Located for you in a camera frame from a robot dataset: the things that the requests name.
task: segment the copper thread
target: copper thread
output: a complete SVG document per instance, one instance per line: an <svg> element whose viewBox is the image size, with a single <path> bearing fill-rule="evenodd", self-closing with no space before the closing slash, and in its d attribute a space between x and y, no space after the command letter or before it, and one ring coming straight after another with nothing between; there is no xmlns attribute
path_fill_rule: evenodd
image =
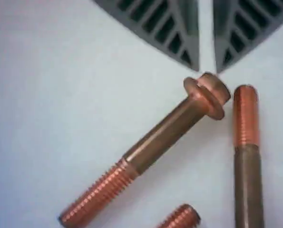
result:
<svg viewBox="0 0 283 228"><path fill-rule="evenodd" d="M198 213L188 204L178 207L157 228L195 228L200 223Z"/></svg>
<svg viewBox="0 0 283 228"><path fill-rule="evenodd" d="M251 85L241 85L234 92L234 146L259 146L258 95Z"/></svg>
<svg viewBox="0 0 283 228"><path fill-rule="evenodd" d="M137 176L130 164L121 159L61 214L61 224L66 228L85 227Z"/></svg>

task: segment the white surface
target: white surface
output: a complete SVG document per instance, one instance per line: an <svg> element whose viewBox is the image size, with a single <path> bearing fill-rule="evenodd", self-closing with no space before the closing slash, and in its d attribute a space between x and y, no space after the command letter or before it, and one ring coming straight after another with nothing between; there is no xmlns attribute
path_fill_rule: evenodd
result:
<svg viewBox="0 0 283 228"><path fill-rule="evenodd" d="M213 70L211 1L201 69ZM0 228L57 216L185 97L198 77L88 0L0 0ZM283 26L221 78L260 96L267 228L283 228ZM183 202L203 228L234 227L232 102L201 120L89 227L155 227Z"/></svg>

